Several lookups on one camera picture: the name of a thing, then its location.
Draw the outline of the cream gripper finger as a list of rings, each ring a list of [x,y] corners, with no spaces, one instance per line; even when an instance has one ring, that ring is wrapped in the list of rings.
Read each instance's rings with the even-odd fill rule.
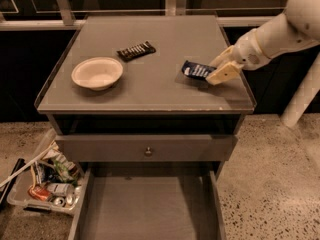
[[[218,85],[239,76],[244,65],[235,61],[225,62],[221,64],[210,63],[215,70],[206,77],[206,81],[211,85]]]
[[[218,68],[222,66],[223,64],[230,62],[233,60],[233,48],[234,46],[231,45],[228,48],[226,48],[220,55],[218,55],[216,58],[214,58],[209,65],[215,68]]]

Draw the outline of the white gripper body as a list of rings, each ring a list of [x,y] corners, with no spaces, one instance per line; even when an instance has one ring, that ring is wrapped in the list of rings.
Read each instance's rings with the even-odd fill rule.
[[[243,65],[244,70],[251,71],[267,65],[271,61],[259,45],[256,29],[250,30],[236,41],[232,56],[237,63]]]

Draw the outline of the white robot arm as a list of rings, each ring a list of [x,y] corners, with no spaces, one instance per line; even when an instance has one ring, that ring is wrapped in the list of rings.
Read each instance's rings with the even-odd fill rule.
[[[216,68],[206,77],[211,85],[256,70],[272,59],[314,47],[320,41],[320,0],[288,0],[282,13],[242,35],[209,63]]]

